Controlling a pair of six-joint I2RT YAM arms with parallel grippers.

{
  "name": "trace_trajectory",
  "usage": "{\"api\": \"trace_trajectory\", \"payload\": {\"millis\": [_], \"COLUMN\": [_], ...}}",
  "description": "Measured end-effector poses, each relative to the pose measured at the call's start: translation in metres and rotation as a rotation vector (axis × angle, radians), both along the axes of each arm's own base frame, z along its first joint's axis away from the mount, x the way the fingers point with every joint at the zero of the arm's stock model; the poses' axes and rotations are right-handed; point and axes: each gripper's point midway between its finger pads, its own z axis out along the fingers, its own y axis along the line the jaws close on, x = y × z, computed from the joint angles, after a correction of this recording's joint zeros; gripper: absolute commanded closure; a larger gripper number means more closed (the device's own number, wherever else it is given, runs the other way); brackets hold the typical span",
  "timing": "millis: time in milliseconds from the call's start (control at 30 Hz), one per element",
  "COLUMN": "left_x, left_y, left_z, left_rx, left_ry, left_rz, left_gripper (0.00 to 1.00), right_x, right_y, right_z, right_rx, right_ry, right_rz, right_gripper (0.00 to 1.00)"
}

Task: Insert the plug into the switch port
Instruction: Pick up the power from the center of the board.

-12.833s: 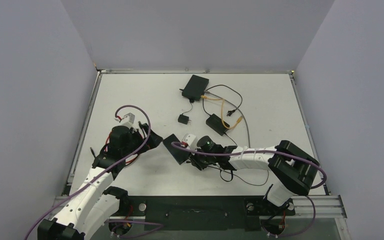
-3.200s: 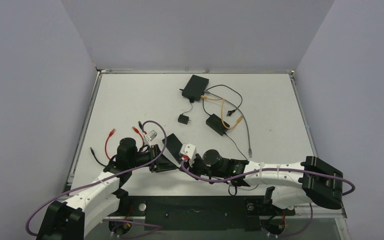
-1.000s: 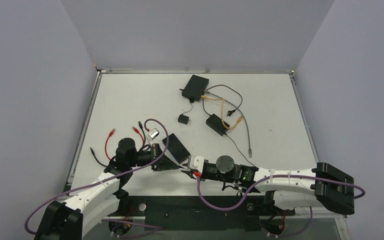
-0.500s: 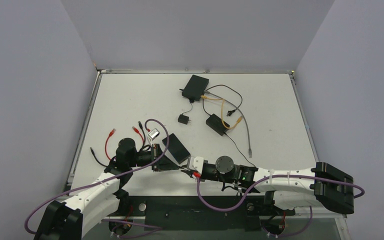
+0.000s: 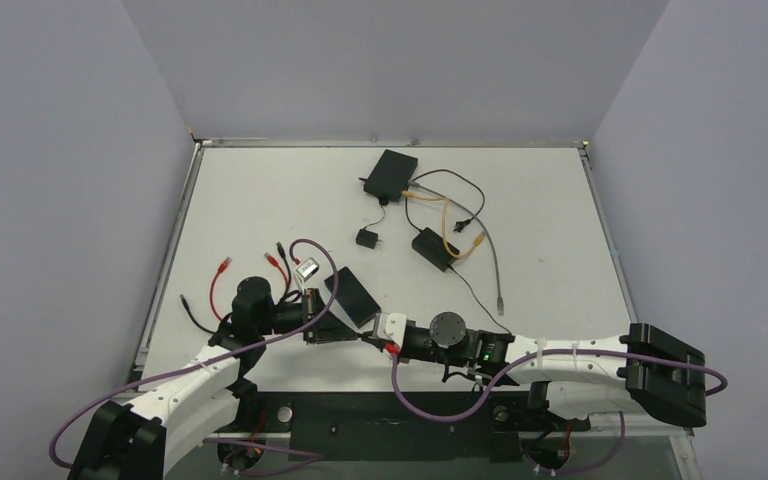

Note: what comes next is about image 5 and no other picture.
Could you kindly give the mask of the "small black labelled switch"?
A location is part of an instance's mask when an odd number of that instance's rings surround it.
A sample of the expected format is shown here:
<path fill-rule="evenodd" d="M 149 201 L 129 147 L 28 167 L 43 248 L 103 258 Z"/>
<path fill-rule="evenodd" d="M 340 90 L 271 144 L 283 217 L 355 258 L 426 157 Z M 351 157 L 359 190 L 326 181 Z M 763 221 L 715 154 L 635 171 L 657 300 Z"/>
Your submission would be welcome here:
<path fill-rule="evenodd" d="M 382 312 L 381 306 L 349 267 L 340 268 L 324 283 L 355 327 L 364 327 Z"/>

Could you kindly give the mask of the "large black network switch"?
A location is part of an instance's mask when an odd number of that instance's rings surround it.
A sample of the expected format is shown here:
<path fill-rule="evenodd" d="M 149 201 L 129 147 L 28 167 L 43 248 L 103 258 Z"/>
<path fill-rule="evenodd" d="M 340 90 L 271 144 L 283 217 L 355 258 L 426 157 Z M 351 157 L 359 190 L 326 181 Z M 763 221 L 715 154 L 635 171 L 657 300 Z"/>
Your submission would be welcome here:
<path fill-rule="evenodd" d="M 363 181 L 363 191 L 375 197 L 382 205 L 396 203 L 417 166 L 416 157 L 387 149 Z"/>

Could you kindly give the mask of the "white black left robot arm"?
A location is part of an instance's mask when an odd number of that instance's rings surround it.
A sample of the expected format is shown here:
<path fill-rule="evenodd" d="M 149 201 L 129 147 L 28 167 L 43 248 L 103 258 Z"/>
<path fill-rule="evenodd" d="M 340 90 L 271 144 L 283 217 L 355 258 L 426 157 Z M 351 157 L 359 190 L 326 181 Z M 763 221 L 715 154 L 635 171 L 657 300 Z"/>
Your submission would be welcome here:
<path fill-rule="evenodd" d="M 150 390 L 125 403 L 96 402 L 69 478 L 162 479 L 216 430 L 251 427 L 259 405 L 247 373 L 268 344 L 316 331 L 333 302 L 311 288 L 280 306 L 265 279 L 244 279 L 229 314 L 188 364 L 146 378 Z"/>

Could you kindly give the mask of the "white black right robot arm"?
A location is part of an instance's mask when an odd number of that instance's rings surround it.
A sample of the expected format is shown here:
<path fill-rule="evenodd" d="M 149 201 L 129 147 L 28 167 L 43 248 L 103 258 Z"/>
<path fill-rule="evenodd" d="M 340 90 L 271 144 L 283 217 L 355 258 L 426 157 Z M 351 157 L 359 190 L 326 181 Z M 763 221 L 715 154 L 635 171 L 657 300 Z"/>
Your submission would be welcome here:
<path fill-rule="evenodd" d="M 605 338 L 549 340 L 469 329 L 454 312 L 427 328 L 403 314 L 381 314 L 360 339 L 395 364 L 439 364 L 446 377 L 472 380 L 482 391 L 478 406 L 498 387 L 525 386 L 533 393 L 524 413 L 538 427 L 613 412 L 683 428 L 707 423 L 704 353 L 650 324 Z"/>

